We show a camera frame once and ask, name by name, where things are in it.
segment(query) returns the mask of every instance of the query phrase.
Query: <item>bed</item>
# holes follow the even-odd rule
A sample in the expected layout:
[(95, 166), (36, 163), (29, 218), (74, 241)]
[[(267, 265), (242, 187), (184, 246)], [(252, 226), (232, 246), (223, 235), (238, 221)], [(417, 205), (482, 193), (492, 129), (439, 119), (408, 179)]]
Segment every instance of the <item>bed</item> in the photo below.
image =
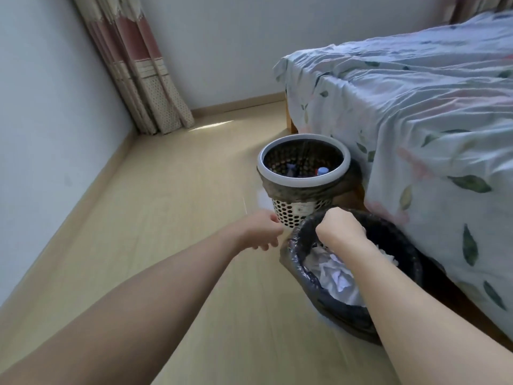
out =
[(274, 73), (298, 131), (359, 162), (366, 208), (513, 339), (513, 11), (297, 51)]

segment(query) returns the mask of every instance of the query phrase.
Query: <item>bed leg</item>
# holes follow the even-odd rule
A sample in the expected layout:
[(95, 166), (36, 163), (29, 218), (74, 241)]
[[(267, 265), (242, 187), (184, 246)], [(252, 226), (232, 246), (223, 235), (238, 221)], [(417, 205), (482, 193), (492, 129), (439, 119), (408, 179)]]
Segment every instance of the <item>bed leg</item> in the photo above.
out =
[(287, 114), (287, 129), (289, 130), (290, 133), (298, 133), (298, 129), (292, 122), (292, 119), (290, 118), (290, 114), (288, 113), (287, 99), (285, 99), (285, 112)]

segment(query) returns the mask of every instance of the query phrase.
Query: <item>pink curtain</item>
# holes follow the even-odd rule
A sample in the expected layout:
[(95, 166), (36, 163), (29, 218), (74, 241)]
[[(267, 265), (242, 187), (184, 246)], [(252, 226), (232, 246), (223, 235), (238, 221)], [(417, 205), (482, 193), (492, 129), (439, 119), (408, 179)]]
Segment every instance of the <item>pink curtain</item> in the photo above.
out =
[(75, 0), (141, 133), (194, 124), (176, 90), (140, 0)]

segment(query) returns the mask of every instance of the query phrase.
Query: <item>black trash can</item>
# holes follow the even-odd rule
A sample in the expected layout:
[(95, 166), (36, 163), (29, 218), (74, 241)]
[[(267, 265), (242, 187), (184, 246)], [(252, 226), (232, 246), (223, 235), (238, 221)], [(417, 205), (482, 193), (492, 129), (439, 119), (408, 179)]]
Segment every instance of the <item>black trash can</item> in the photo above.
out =
[[(312, 245), (318, 241), (316, 227), (327, 209), (306, 217), (286, 240), (279, 261), (298, 280), (316, 309), (350, 334), (368, 342), (381, 344), (380, 338), (365, 307), (344, 304), (331, 297), (317, 277), (303, 267)], [(367, 238), (387, 254), (393, 255), (398, 268), (422, 287), (422, 265), (417, 249), (397, 227), (371, 213), (349, 209), (367, 231)]]

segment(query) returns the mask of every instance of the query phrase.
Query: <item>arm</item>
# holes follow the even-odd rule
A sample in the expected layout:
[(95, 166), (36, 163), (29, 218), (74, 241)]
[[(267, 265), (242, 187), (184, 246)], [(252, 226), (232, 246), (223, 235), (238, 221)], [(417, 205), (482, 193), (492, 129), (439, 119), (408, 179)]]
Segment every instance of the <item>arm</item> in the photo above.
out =
[(330, 209), (317, 235), (353, 273), (403, 384), (511, 383), (513, 355), (388, 262), (351, 213)]
[(277, 247), (282, 232), (277, 216), (261, 210), (151, 266), (0, 375), (0, 384), (150, 384), (230, 261), (248, 247)]

